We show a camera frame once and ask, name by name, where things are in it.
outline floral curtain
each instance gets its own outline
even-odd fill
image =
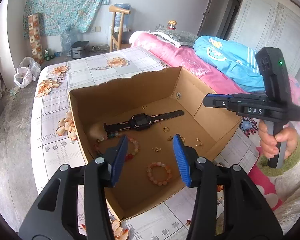
[[[102,4],[109,0],[27,0],[24,37],[29,37],[27,17],[34,13],[40,15],[41,35],[59,35],[69,26],[85,33]]]

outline white plastic bag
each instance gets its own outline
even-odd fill
[[[17,68],[17,73],[14,75],[14,82],[21,88],[25,88],[32,82],[32,73],[27,67]]]
[[[36,81],[40,75],[40,65],[31,57],[25,57],[17,68],[14,82],[21,88],[26,87],[31,81]]]

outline red beaded bracelet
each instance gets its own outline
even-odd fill
[[[168,174],[167,179],[165,179],[164,181],[157,181],[156,179],[154,179],[154,177],[152,175],[153,167],[163,167],[167,171],[167,174]],[[167,166],[161,162],[153,162],[153,163],[149,164],[146,171],[147,171],[149,180],[152,181],[153,184],[158,185],[158,186],[167,185],[167,183],[172,179],[172,174],[171,174],[171,170],[170,170],[169,166]]]
[[[121,133],[110,133],[109,135],[105,135],[105,136],[102,136],[100,137],[99,139],[97,139],[97,142],[94,144],[94,148],[96,151],[100,151],[100,148],[99,148],[99,143],[102,142],[103,140],[107,140],[108,138],[113,138],[113,137],[121,137],[123,134]],[[128,136],[127,135],[127,138],[130,142],[133,143],[134,145],[134,150],[132,153],[129,153],[126,155],[124,161],[129,161],[131,160],[138,152],[139,152],[139,144],[138,144],[138,141],[136,141],[135,139],[133,139],[132,137]]]

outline plastic bag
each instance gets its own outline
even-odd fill
[[[14,75],[14,82],[21,88],[25,88],[32,82],[32,73],[27,67],[18,67]]]
[[[40,65],[31,57],[25,57],[17,68],[14,82],[21,88],[26,87],[31,81],[36,81],[40,75]]]
[[[71,56],[71,45],[78,41],[78,31],[71,30],[70,27],[60,35],[62,52],[66,56]]]

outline pillow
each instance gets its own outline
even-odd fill
[[[170,29],[158,29],[156,32],[151,34],[160,36],[167,41],[171,42],[179,48],[180,46],[189,46],[193,47],[194,42],[199,38],[197,35],[194,35],[189,32],[182,32],[182,31],[174,31]]]

